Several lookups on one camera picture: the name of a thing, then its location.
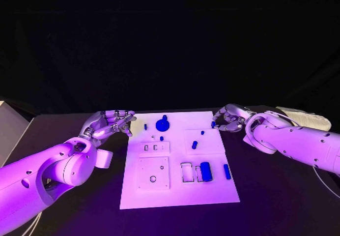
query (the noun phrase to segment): peg board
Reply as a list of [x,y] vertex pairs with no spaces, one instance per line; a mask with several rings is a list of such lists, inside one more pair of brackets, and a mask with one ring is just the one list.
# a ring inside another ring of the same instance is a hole
[[[166,132],[156,129],[163,115],[167,115],[170,122]],[[224,164],[228,164],[228,159],[219,131],[212,129],[214,113],[149,113],[136,114],[136,117],[127,147],[120,209],[239,202],[234,178],[228,180],[225,176]],[[192,149],[193,141],[198,141],[196,150]],[[205,161],[211,164],[214,180],[198,182],[196,166]],[[193,182],[183,183],[182,163],[192,163]]]

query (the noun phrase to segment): circular hole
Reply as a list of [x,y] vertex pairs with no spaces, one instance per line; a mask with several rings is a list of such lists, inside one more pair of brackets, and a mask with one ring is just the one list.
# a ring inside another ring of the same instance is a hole
[[150,181],[154,183],[156,182],[156,176],[150,177]]

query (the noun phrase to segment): black curtain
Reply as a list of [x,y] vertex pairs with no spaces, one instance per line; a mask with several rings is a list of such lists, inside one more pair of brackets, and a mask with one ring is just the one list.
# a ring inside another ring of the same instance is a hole
[[337,4],[46,2],[8,9],[0,96],[36,114],[234,102],[327,117],[339,107]]

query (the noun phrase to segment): dark table surface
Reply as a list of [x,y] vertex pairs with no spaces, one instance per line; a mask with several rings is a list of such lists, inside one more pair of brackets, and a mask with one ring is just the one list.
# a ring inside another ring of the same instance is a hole
[[[270,108],[251,109],[264,112]],[[218,108],[140,113],[188,111],[216,112]],[[6,164],[78,136],[90,115],[38,116]],[[280,153],[258,151],[242,141],[244,131],[222,132],[221,136],[239,203],[120,210],[129,137],[118,133],[101,146],[114,153],[110,169],[95,168],[84,185],[42,212],[33,235],[340,235],[340,199],[322,184],[313,168]],[[340,193],[329,174],[319,172]],[[22,235],[31,223],[8,235]]]

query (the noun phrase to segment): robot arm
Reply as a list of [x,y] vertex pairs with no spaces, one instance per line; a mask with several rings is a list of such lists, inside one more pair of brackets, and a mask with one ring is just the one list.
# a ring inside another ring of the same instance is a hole
[[222,114],[229,124],[215,125],[216,129],[238,132],[245,127],[244,141],[258,150],[268,154],[280,151],[291,159],[340,174],[340,134],[293,126],[281,118],[284,115],[271,111],[257,114],[237,104],[228,104],[214,120]]
[[110,167],[113,153],[97,147],[117,132],[131,136],[133,115],[133,111],[97,112],[78,137],[0,168],[0,235],[23,225],[87,181],[94,167]]

